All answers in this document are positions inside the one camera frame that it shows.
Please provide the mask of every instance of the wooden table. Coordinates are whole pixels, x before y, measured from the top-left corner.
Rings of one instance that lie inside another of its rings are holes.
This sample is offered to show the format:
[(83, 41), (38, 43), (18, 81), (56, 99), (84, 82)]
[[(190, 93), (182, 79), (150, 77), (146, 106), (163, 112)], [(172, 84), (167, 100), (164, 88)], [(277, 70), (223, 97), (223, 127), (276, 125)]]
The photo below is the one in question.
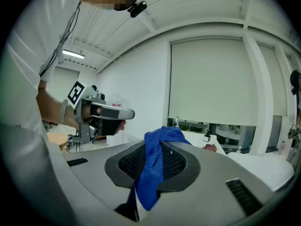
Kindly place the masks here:
[(68, 149), (68, 135), (67, 134), (59, 134), (59, 133), (47, 133), (48, 139), (50, 142), (58, 144), (60, 146), (61, 151), (63, 152), (64, 147), (66, 146), (67, 152)]

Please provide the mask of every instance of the blue cloth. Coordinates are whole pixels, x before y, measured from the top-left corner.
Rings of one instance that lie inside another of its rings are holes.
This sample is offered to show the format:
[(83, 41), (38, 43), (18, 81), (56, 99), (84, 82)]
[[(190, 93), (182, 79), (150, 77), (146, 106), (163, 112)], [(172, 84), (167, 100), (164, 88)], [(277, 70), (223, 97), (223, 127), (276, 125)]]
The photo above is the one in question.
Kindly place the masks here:
[(162, 127), (144, 135), (146, 164), (135, 183), (138, 199), (145, 210), (149, 211), (158, 200), (157, 186), (163, 182), (163, 154), (161, 141), (178, 141), (190, 144), (180, 128)]

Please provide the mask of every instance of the black mesh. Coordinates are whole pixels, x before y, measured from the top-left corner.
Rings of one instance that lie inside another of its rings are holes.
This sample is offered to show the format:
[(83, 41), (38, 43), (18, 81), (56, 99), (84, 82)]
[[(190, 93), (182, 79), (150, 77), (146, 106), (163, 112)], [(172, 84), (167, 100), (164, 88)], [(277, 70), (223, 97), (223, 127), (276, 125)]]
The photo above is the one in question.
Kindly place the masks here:
[(163, 152), (164, 180), (168, 180), (184, 170), (186, 166), (186, 160), (182, 155), (168, 146), (161, 145), (161, 147)]
[[(161, 147), (163, 153), (163, 176), (164, 180), (168, 180), (184, 170), (186, 160), (182, 155), (168, 146), (161, 145)], [(123, 172), (136, 180), (144, 169), (145, 161), (145, 145), (143, 145), (121, 158), (118, 164)]]
[(145, 166), (145, 145), (139, 147), (132, 153), (124, 156), (118, 162), (119, 168), (136, 180), (139, 178)]

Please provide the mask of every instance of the fluorescent light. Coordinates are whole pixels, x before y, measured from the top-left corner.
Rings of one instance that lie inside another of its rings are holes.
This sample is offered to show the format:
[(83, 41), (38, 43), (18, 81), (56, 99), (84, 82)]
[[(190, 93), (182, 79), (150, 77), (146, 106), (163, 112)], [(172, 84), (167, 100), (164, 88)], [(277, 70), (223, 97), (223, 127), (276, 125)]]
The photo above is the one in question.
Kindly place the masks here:
[(74, 53), (74, 52), (71, 52), (69, 50), (63, 50), (63, 54), (66, 54), (66, 55), (71, 55), (71, 56), (74, 56), (74, 57), (77, 57), (77, 58), (82, 58), (84, 59), (85, 56), (84, 55), (81, 55), (81, 54), (78, 54), (78, 53)]

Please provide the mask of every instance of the ceiling beam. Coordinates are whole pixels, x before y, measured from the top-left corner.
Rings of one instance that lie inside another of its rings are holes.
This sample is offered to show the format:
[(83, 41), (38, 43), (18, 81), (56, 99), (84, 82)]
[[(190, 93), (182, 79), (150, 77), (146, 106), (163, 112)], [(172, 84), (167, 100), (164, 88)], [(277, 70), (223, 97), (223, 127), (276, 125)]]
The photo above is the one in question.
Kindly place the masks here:
[(295, 42), (294, 42), (294, 45), (295, 45), (295, 46), (297, 46), (299, 40), (300, 40), (300, 37), (297, 37), (296, 40), (295, 40)]
[(77, 39), (77, 38), (74, 38), (73, 39), (73, 45), (74, 46), (77, 46), (77, 47), (80, 47), (82, 49), (86, 49), (86, 50), (89, 50), (97, 55), (100, 55), (101, 57), (107, 59), (107, 60), (112, 60), (111, 56), (109, 53), (105, 52), (104, 50), (102, 50), (101, 48), (93, 45), (93, 44), (90, 44), (88, 42), (85, 42), (83, 40), (80, 40), (80, 39)]
[(241, 9), (241, 19), (245, 21), (244, 29), (247, 29), (249, 26), (253, 7), (254, 7), (254, 0), (243, 0), (243, 5)]
[(149, 29), (150, 32), (156, 31), (156, 26), (154, 22), (150, 19), (145, 11), (138, 15), (140, 21)]
[(299, 38), (298, 32), (295, 29), (290, 31), (290, 35), (288, 37), (294, 44), (297, 44), (297, 40)]
[(110, 39), (110, 37), (127, 21), (127, 20), (129, 20), (129, 19), (131, 19), (131, 17), (130, 16), (126, 16), (122, 21), (120, 21), (120, 23), (118, 24), (118, 26), (116, 26), (116, 28), (115, 29), (113, 29), (110, 33), (109, 33), (109, 35), (106, 37), (106, 39), (104, 39), (103, 41), (102, 41), (102, 43), (101, 43), (101, 45), (100, 45), (100, 47), (102, 47), (109, 39)]
[(73, 61), (69, 61), (69, 60), (64, 60), (64, 63), (61, 65), (57, 65), (57, 67), (74, 70), (74, 71), (83, 71), (83, 70), (90, 71), (90, 72), (96, 71), (96, 69), (90, 68), (90, 66), (81, 65), (78, 63), (74, 63)]
[(192, 20), (185, 20), (179, 23), (171, 24), (168, 26), (165, 26), (163, 28), (157, 29), (155, 32), (148, 33), (147, 35), (133, 41), (132, 43), (126, 44), (122, 50), (120, 50), (118, 53), (114, 54), (112, 56), (111, 61), (107, 61), (104, 65), (101, 65), (97, 71), (97, 73), (100, 73), (106, 66), (108, 66), (111, 62), (113, 62), (115, 59), (117, 59), (120, 55), (124, 54), (127, 52), (129, 49), (132, 47), (136, 46), (137, 44), (153, 37), (158, 34), (161, 34), (163, 32), (187, 26), (187, 25), (192, 25), (192, 24), (201, 24), (201, 23), (231, 23), (231, 24), (244, 24), (244, 20), (238, 19), (238, 18), (229, 18), (229, 17), (206, 17), (206, 18), (197, 18), (197, 19), (192, 19)]

